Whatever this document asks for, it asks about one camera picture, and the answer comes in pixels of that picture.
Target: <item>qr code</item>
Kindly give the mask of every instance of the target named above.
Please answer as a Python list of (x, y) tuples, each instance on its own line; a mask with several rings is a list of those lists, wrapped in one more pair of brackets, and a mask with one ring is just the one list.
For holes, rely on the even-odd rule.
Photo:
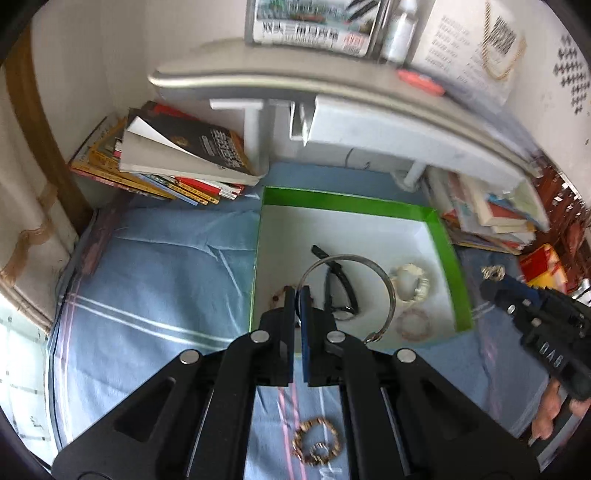
[(513, 42), (515, 41), (515, 32), (511, 30), (507, 22), (498, 17), (495, 26), (492, 29), (489, 43), (495, 47), (503, 56), (507, 55)]

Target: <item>white wall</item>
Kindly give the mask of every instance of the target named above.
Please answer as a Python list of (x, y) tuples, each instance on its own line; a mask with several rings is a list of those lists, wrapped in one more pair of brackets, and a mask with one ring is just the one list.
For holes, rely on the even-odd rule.
[[(583, 111), (575, 115), (571, 86), (562, 87), (561, 75), (553, 73), (560, 63), (558, 50), (564, 47), (560, 38), (568, 31), (540, 0), (512, 0), (507, 4), (523, 25), (527, 50), (506, 106), (591, 205), (591, 104), (587, 98)], [(584, 62), (580, 54), (577, 60)], [(591, 75), (588, 68), (581, 71), (587, 78)]]
[(33, 18), (41, 103), (65, 158), (113, 111), (103, 66), (100, 2), (51, 0)]

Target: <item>book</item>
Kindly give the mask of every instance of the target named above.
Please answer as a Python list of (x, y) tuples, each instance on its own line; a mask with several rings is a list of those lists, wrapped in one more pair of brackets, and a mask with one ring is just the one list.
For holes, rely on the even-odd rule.
[(147, 182), (144, 182), (144, 181), (140, 182), (139, 179), (128, 180), (127, 178), (120, 177), (117, 174), (102, 170), (102, 169), (95, 167), (94, 165), (90, 165), (88, 163), (85, 164), (83, 162), (73, 161), (70, 163), (70, 170), (72, 172), (78, 173), (78, 174), (80, 171), (84, 171), (84, 172), (89, 173), (90, 175), (93, 175), (95, 177), (98, 177), (98, 178), (101, 178), (104, 180), (109, 180), (114, 183), (124, 185), (126, 187), (131, 187), (133, 189), (138, 189), (138, 190), (141, 190), (142, 192), (146, 192), (151, 195), (156, 195), (156, 196), (168, 199), (168, 200), (172, 200), (173, 198), (175, 198), (174, 195), (165, 192), (163, 189), (156, 188)]
[(550, 230), (548, 214), (546, 214), (534, 186), (528, 180), (522, 181), (515, 190), (505, 197), (494, 193), (489, 194), (488, 201), (519, 213), (543, 232)]
[(168, 181), (164, 180), (163, 178), (159, 177), (158, 175), (144, 174), (144, 173), (135, 173), (134, 175), (136, 175), (140, 180), (145, 181), (149, 184), (152, 184), (156, 188), (163, 189), (165, 192), (167, 192), (167, 193), (175, 196), (176, 198), (181, 199), (187, 203), (190, 203), (191, 205), (199, 206), (199, 205), (207, 205), (207, 203), (208, 203), (207, 200), (203, 200), (201, 197), (190, 194), (186, 190), (183, 190), (182, 188), (176, 186), (172, 182), (168, 182)]
[(495, 233), (534, 233), (537, 228), (531, 223), (526, 222), (523, 226), (491, 226)]
[(183, 182), (183, 181), (176, 179), (174, 177), (160, 176), (160, 178), (162, 178), (166, 181), (172, 182), (172, 184), (176, 185), (177, 187), (180, 187), (183, 190), (187, 190), (189, 193), (193, 193), (194, 195), (197, 195), (198, 197), (201, 197), (203, 200), (207, 200), (208, 202), (211, 202), (214, 205), (217, 205), (220, 202), (219, 195), (204, 192), (202, 189), (196, 189), (195, 187), (189, 185), (188, 183)]
[(514, 236), (522, 244), (529, 245), (535, 242), (534, 232), (513, 232), (511, 235)]
[(105, 185), (108, 185), (109, 187), (115, 187), (116, 189), (119, 189), (119, 190), (125, 190), (126, 192), (135, 193), (136, 195), (142, 195), (145, 197), (150, 197), (150, 198), (154, 198), (154, 199), (158, 199), (158, 200), (167, 200), (165, 197), (162, 197), (160, 195), (154, 195), (152, 193), (148, 193), (143, 190), (136, 189), (134, 187), (129, 187), (127, 185), (123, 185), (122, 183), (117, 183), (115, 181), (107, 180), (107, 179), (104, 179), (102, 177), (99, 177), (97, 175), (94, 175), (94, 174), (89, 173), (84, 170), (78, 170), (77, 168), (71, 168), (71, 171), (74, 172), (76, 175), (79, 175), (80, 177), (86, 177), (86, 178), (92, 179), (94, 181), (98, 181), (99, 183), (104, 183)]
[(463, 232), (459, 228), (447, 226), (447, 233), (451, 242), (460, 247), (478, 248), (481, 250), (488, 250), (490, 252), (510, 253), (512, 255), (519, 255), (520, 250), (512, 248), (503, 242), (494, 239), (486, 239), (473, 233)]
[[(144, 141), (142, 155), (137, 154), (137, 142), (130, 152), (128, 138)], [(162, 155), (156, 154), (165, 150), (156, 146), (169, 150), (166, 160)], [(146, 148), (153, 150), (151, 155), (146, 155)], [(142, 109), (131, 109), (129, 112), (120, 169), (173, 177), (202, 177), (206, 180), (252, 184), (258, 182), (244, 153), (242, 139), (236, 132), (188, 115), (170, 115), (169, 112), (148, 104)], [(174, 171), (186, 171), (188, 175), (174, 174)]]
[(467, 175), (459, 177), (464, 192), (470, 197), (472, 207), (482, 226), (525, 226), (527, 220), (519, 213), (488, 201), (491, 188), (485, 182)]
[(183, 151), (162, 145), (130, 131), (125, 131), (120, 171), (170, 177), (256, 185), (262, 176), (245, 174), (208, 161), (200, 161)]
[(219, 195), (220, 197), (225, 197), (230, 200), (235, 200), (238, 197), (238, 193), (240, 192), (239, 189), (232, 188), (230, 185), (221, 182), (187, 179), (184, 177), (178, 177), (177, 180), (182, 181), (186, 185), (191, 185), (196, 189), (213, 193), (214, 195)]
[(104, 117), (70, 159), (70, 170), (78, 175), (92, 178), (101, 183), (111, 186), (113, 186), (112, 184), (116, 184), (117, 188), (135, 189), (165, 199), (174, 198), (174, 196), (160, 189), (156, 189), (152, 185), (138, 182), (138, 179), (129, 174), (121, 174), (117, 168), (104, 167), (105, 160), (96, 160), (94, 152), (96, 151), (97, 145), (101, 142), (108, 141), (111, 134), (120, 125), (122, 125), (121, 120), (116, 114), (112, 113)]
[(484, 236), (487, 239), (493, 238), (496, 241), (513, 242), (522, 245), (521, 240), (510, 233), (496, 233), (490, 226), (481, 225), (467, 194), (463, 190), (459, 176), (454, 172), (447, 172), (447, 178), (452, 203), (457, 213), (457, 221), (464, 232)]
[(97, 140), (90, 148), (89, 161), (97, 167), (117, 173), (119, 171), (119, 157), (117, 156), (117, 143), (123, 136), (126, 119), (120, 119), (105, 135)]

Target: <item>plastic bottle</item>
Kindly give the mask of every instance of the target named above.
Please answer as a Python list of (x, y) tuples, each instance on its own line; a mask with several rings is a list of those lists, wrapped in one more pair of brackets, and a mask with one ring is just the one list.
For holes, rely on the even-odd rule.
[(406, 59), (417, 26), (417, 0), (401, 0), (390, 20), (381, 57), (396, 66)]

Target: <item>human hand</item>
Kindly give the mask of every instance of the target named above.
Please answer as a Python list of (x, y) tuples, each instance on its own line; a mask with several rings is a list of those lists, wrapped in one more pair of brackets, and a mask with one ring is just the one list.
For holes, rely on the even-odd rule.
[[(531, 423), (531, 437), (534, 440), (547, 440), (552, 435), (554, 430), (553, 420), (558, 416), (561, 407), (558, 394), (559, 387), (560, 382), (553, 378), (542, 395), (538, 413)], [(591, 398), (586, 401), (571, 400), (569, 405), (573, 415), (580, 418), (584, 417), (589, 406), (591, 406)]]

